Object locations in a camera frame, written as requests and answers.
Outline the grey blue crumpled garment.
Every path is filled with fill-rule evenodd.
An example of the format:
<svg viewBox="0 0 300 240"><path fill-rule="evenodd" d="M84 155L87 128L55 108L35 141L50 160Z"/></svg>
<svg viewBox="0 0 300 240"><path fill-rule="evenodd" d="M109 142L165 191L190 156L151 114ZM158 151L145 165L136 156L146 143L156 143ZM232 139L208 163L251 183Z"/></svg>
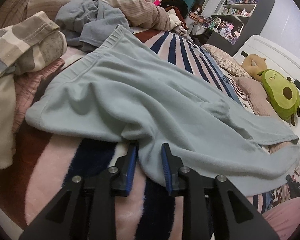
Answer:
<svg viewBox="0 0 300 240"><path fill-rule="evenodd" d="M119 8L99 0L73 0L62 6L55 23L65 35L67 45L84 53L94 51L121 25L130 30Z"/></svg>

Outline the white bed headboard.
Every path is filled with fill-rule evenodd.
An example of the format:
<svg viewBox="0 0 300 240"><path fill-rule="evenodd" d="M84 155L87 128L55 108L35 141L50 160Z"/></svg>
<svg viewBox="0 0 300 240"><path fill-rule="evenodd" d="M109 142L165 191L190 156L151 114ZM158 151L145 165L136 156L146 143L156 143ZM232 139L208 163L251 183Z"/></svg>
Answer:
<svg viewBox="0 0 300 240"><path fill-rule="evenodd" d="M266 58L267 67L281 73L284 77L291 77L292 80L300 82L300 59L295 55L271 42L270 40L253 35L239 48L234 55L238 63L242 63L244 58L250 54L257 54ZM300 142L300 118L296 119L296 125L292 126L292 131L299 136ZM300 171L297 173L300 182Z"/></svg>

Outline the beige camouflage garment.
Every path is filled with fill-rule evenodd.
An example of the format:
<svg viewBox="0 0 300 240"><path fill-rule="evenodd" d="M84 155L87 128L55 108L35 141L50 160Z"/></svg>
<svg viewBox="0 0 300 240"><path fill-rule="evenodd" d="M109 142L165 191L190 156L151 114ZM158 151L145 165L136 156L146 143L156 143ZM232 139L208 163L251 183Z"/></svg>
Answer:
<svg viewBox="0 0 300 240"><path fill-rule="evenodd" d="M64 34L43 11L0 29L0 169L12 165L15 153L14 76L38 72L59 59L66 50Z"/></svg>

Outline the light blue fleece pants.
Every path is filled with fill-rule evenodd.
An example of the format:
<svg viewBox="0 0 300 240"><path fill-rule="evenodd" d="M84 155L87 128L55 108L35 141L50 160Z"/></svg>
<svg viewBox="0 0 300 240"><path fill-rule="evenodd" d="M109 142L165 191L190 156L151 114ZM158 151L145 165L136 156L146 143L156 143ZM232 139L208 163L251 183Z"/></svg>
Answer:
<svg viewBox="0 0 300 240"><path fill-rule="evenodd" d="M121 25L58 74L25 120L54 134L136 140L144 173L161 185L163 143L186 166L225 175L247 197L282 186L300 161L298 136L282 121L250 113Z"/></svg>

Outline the striped pink navy blanket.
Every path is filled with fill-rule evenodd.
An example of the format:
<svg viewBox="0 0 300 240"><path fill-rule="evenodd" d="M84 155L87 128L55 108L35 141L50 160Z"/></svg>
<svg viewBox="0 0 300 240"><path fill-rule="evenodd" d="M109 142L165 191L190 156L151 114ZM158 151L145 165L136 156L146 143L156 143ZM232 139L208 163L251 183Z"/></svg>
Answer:
<svg viewBox="0 0 300 240"><path fill-rule="evenodd" d="M198 53L194 45L171 32L144 30L137 38L162 59L188 69L253 112L248 97L235 80L217 66L209 53ZM126 144L65 137L22 124L16 134L17 151L13 164L0 170L0 239L18 239L23 229L73 176L88 178L115 164ZM163 239L181 239L183 199L172 199L160 185L137 168L132 192L115 201L118 239L154 239L154 230L163 230Z"/></svg>

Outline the mannequin head with wig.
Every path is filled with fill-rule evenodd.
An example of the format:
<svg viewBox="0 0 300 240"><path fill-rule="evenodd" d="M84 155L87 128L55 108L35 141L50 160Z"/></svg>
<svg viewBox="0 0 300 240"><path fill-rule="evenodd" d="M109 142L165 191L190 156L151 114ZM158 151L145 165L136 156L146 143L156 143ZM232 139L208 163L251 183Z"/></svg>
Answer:
<svg viewBox="0 0 300 240"><path fill-rule="evenodd" d="M203 6L200 4L194 4L191 11L196 15L200 15L203 11Z"/></svg>

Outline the tan plush toy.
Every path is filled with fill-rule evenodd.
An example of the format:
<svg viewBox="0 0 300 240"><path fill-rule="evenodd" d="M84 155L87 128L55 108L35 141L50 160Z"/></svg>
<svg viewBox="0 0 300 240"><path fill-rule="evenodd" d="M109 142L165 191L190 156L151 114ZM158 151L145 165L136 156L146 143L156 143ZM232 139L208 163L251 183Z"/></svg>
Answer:
<svg viewBox="0 0 300 240"><path fill-rule="evenodd" d="M254 80L261 82L262 72L267 70L266 58L250 54L243 60L242 67Z"/></svg>

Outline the pink ribbed pillow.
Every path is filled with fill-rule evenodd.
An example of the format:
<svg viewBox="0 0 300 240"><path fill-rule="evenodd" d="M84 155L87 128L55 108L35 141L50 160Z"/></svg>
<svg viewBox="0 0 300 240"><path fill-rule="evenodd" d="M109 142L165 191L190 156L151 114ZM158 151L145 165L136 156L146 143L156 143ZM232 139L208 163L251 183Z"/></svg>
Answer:
<svg viewBox="0 0 300 240"><path fill-rule="evenodd" d="M260 82L247 77L235 77L235 80L244 94L248 97L250 107L256 115L271 116L281 120L267 101L267 94Z"/></svg>

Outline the dark bookshelf with items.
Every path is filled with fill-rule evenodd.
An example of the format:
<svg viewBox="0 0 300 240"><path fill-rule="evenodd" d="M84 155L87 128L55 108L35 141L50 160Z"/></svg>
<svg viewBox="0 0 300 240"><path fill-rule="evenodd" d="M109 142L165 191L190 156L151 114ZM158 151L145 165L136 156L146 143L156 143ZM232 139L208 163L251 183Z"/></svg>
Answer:
<svg viewBox="0 0 300 240"><path fill-rule="evenodd" d="M222 0L206 29L206 44L234 56L253 35L263 30L275 0Z"/></svg>

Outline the floral pillow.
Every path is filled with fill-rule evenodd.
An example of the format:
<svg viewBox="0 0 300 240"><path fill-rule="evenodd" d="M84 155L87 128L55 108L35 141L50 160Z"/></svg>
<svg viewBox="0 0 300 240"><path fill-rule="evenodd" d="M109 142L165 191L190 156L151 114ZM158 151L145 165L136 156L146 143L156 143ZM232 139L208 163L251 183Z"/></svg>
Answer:
<svg viewBox="0 0 300 240"><path fill-rule="evenodd" d="M229 72L231 75L251 79L248 72L225 51L210 44L204 44L202 47L210 53L221 68Z"/></svg>

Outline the green avocado plush toy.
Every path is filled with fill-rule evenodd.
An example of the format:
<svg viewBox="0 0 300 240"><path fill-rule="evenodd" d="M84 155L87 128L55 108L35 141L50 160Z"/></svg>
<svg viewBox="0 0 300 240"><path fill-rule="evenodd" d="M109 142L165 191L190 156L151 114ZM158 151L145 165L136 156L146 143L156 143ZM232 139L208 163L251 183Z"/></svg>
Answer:
<svg viewBox="0 0 300 240"><path fill-rule="evenodd" d="M292 79L273 69L259 72L258 76L274 111L282 120L295 126L295 116L300 118L300 94Z"/></svg>

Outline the pile of clothes on chair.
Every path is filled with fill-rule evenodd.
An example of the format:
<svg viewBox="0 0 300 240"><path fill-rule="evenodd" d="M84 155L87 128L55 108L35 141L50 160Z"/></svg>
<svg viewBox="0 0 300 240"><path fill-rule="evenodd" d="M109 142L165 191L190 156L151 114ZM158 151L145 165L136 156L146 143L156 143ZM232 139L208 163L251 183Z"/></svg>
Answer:
<svg viewBox="0 0 300 240"><path fill-rule="evenodd" d="M164 8L167 12L173 9L176 13L176 16L181 21L181 26L188 30L189 28L186 25L185 18L189 13L188 6L183 0L161 0L159 6Z"/></svg>

